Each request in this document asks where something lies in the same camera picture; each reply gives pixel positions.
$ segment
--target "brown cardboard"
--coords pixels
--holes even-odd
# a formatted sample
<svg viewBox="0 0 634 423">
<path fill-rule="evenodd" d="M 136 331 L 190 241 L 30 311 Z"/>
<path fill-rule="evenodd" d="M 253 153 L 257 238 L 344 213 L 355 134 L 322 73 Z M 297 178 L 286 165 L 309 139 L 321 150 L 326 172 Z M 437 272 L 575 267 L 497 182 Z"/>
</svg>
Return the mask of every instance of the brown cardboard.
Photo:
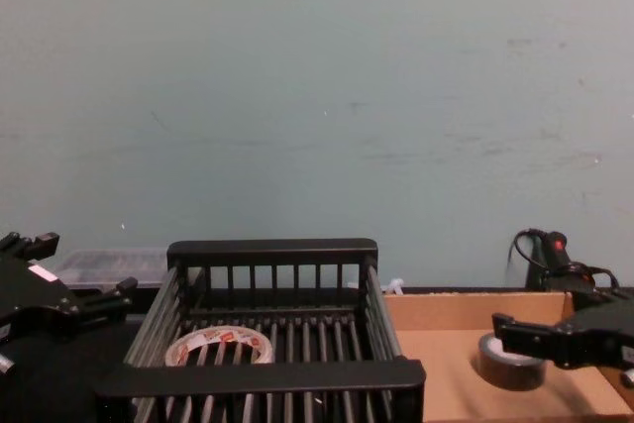
<svg viewBox="0 0 634 423">
<path fill-rule="evenodd" d="M 405 356 L 427 372 L 424 420 L 634 421 L 634 412 L 598 369 L 560 370 L 548 364 L 545 383 L 516 392 L 484 381 L 473 367 L 491 314 L 554 324 L 570 312 L 561 293 L 428 294 L 386 296 Z"/>
</svg>

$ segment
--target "painted wall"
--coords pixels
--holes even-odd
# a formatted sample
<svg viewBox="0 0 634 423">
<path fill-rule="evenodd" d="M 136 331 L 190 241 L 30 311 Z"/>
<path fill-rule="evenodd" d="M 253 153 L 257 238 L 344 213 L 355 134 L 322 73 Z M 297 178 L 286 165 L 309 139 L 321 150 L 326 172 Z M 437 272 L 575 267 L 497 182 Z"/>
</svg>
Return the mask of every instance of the painted wall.
<svg viewBox="0 0 634 423">
<path fill-rule="evenodd" d="M 364 236 L 383 279 L 500 285 L 535 226 L 632 284 L 632 32 L 633 0 L 0 0 L 0 231 Z"/>
</svg>

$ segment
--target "duct tape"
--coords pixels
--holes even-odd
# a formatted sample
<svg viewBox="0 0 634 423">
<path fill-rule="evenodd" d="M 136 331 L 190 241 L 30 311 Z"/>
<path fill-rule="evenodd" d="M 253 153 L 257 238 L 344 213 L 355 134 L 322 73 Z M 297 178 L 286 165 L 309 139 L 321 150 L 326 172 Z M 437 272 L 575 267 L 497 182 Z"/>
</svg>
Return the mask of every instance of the duct tape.
<svg viewBox="0 0 634 423">
<path fill-rule="evenodd" d="M 502 341 L 485 334 L 478 342 L 476 370 L 490 384 L 506 390 L 532 390 L 544 382 L 546 363 L 502 350 Z"/>
<path fill-rule="evenodd" d="M 199 329 L 175 341 L 165 352 L 165 364 L 168 367 L 182 367 L 187 363 L 190 352 L 202 346 L 221 343 L 241 343 L 253 347 L 258 353 L 254 364 L 273 362 L 272 345 L 260 332 L 246 327 L 217 326 Z"/>
</svg>

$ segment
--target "white tape roll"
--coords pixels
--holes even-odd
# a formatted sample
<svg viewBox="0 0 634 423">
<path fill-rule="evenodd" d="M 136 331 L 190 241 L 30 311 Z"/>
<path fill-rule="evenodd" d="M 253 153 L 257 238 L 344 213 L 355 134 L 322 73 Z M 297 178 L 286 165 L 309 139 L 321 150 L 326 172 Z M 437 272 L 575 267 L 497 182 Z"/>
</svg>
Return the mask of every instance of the white tape roll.
<svg viewBox="0 0 634 423">
<path fill-rule="evenodd" d="M 260 332 L 246 327 L 218 326 L 191 332 L 175 341 L 165 352 L 165 364 L 168 367 L 182 367 L 187 356 L 195 349 L 210 344 L 240 342 L 253 347 L 258 353 L 254 364 L 270 364 L 273 362 L 273 347 L 270 341 Z"/>
</svg>

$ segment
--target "black wire basket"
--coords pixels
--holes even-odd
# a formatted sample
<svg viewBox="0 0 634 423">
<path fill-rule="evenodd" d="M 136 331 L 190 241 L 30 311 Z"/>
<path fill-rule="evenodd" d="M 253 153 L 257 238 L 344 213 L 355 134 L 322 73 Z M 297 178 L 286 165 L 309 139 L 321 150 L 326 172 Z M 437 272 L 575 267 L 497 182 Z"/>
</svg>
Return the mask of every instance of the black wire basket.
<svg viewBox="0 0 634 423">
<path fill-rule="evenodd" d="M 367 239 L 171 245 L 124 364 L 96 387 L 98 421 L 422 421 L 425 372 L 401 355 L 376 259 Z M 266 335 L 274 362 L 219 344 L 165 366 L 176 339 L 219 325 Z"/>
</svg>

